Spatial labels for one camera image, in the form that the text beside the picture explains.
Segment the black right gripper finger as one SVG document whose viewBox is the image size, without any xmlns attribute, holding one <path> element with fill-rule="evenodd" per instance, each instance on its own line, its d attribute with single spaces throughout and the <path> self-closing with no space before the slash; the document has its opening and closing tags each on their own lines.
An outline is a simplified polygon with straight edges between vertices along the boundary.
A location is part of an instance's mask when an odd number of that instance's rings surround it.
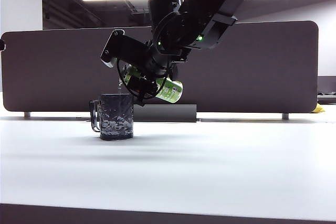
<svg viewBox="0 0 336 224">
<path fill-rule="evenodd" d="M 158 90 L 158 85 L 155 81 L 135 76 L 130 77 L 128 87 L 136 96 L 134 103 L 140 106 L 145 105 L 145 100 L 154 98 L 157 95 Z"/>
</svg>

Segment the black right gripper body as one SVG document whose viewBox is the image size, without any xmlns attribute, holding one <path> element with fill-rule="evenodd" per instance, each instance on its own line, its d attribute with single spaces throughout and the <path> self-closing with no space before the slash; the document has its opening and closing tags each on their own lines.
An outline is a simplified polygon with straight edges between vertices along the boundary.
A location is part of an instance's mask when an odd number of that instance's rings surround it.
<svg viewBox="0 0 336 224">
<path fill-rule="evenodd" d="M 168 74 L 170 79 L 177 79 L 179 75 L 177 64 L 187 62 L 188 49 L 165 50 L 161 45 L 155 46 L 152 40 L 147 41 L 145 45 L 148 47 L 145 63 L 148 71 L 157 77 Z"/>
</svg>

